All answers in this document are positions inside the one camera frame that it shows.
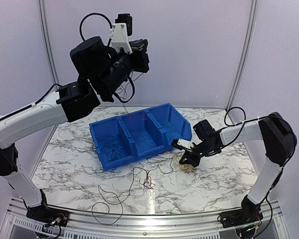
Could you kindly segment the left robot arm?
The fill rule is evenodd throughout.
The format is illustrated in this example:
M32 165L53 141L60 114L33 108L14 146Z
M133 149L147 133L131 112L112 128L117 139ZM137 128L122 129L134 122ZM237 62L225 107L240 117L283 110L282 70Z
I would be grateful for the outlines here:
M47 127L84 118L101 102L113 102L118 98L118 87L131 80L132 72L148 72L147 47L147 39L109 46L98 36L84 40L70 51L78 72L75 82L50 88L36 102L0 117L0 176L41 221L51 220L53 210L43 191L17 163L15 143Z

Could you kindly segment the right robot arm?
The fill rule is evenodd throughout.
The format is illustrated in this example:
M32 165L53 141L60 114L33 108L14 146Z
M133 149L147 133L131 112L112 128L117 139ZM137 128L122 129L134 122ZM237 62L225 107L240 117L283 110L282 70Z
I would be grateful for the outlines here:
M221 153L226 147L249 141L262 141L265 148L265 164L249 193L241 203L237 219L247 223L259 210L268 194L280 180L285 165L292 158L297 137L290 124L278 112L215 130L209 121L202 120L194 127L200 143L174 139L171 145L184 150L181 165L197 167L200 159Z

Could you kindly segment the blue three-compartment plastic bin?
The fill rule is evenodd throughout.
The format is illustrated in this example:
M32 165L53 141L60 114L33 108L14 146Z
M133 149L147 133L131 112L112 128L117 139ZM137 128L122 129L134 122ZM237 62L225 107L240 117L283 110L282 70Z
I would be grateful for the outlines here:
M192 139L190 122L167 103L89 125L104 171L172 149L173 139Z

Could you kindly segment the aluminium front rail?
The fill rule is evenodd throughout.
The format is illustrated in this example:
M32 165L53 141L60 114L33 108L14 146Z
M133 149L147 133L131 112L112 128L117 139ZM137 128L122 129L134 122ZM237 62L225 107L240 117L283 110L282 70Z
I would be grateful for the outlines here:
M227 211L179 215L97 215L89 211L52 206L66 212L67 224L47 227L30 219L23 201L12 198L0 239L288 239L283 215L277 201L264 203L261 219L234 225L224 218Z

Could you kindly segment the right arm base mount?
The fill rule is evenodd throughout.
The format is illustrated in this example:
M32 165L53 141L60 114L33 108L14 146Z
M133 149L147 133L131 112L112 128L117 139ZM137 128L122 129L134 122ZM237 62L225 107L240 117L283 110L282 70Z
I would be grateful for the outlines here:
M242 209L221 212L217 221L223 228L237 227L245 224L259 222L263 219L262 211L257 211L249 216L243 214Z

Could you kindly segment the left aluminium frame post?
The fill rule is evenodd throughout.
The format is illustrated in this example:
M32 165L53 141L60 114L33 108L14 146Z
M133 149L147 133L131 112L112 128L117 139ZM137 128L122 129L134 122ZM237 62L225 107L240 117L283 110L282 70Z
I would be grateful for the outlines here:
M45 53L47 56L48 67L49 67L49 71L50 71L50 74L52 77L52 82L54 84L54 89L57 90L61 86L61 84L60 84L58 73L56 70L56 65L55 65L53 51L52 51L52 45L51 45L51 41L50 41L45 1L38 0L37 5L38 5L39 20L40 20L40 26L41 26L41 31L42 31L44 49L45 49Z

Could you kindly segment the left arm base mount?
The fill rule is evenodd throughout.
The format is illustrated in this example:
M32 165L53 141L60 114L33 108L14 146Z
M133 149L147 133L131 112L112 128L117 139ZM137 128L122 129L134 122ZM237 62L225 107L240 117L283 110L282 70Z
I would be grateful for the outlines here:
M58 224L65 227L68 223L69 211L51 207L36 207L28 209L26 216L46 224L50 224L57 218L60 218L60 221L57 221Z

